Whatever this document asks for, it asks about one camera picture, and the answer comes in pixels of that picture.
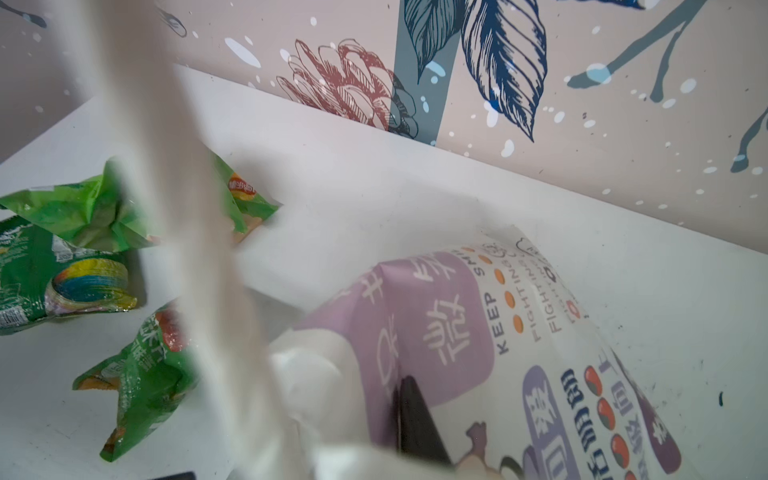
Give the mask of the white patterned paper bag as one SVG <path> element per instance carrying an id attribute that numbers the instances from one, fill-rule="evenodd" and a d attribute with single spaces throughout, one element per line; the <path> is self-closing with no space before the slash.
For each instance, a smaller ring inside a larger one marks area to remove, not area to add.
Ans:
<path id="1" fill-rule="evenodd" d="M 150 1 L 56 5 L 101 90 L 236 479 L 694 479 L 571 292 L 518 230 L 387 261 L 269 341 L 235 263 L 214 160 Z M 413 376 L 452 465 L 397 451 Z"/>

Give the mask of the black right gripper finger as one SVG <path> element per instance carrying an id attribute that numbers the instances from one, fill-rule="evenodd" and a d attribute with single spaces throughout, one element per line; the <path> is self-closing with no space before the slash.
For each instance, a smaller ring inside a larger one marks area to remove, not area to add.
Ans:
<path id="1" fill-rule="evenodd" d="M 450 457 L 413 376 L 401 380 L 394 400 L 397 451 L 412 459 L 450 467 Z"/>

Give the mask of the green orange snack packet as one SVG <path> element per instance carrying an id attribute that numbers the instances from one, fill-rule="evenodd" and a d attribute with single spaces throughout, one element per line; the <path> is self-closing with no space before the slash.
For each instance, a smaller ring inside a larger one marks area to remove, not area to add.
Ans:
<path id="1" fill-rule="evenodd" d="M 76 247 L 20 216 L 1 222 L 2 335 L 138 304 L 123 254 Z"/>

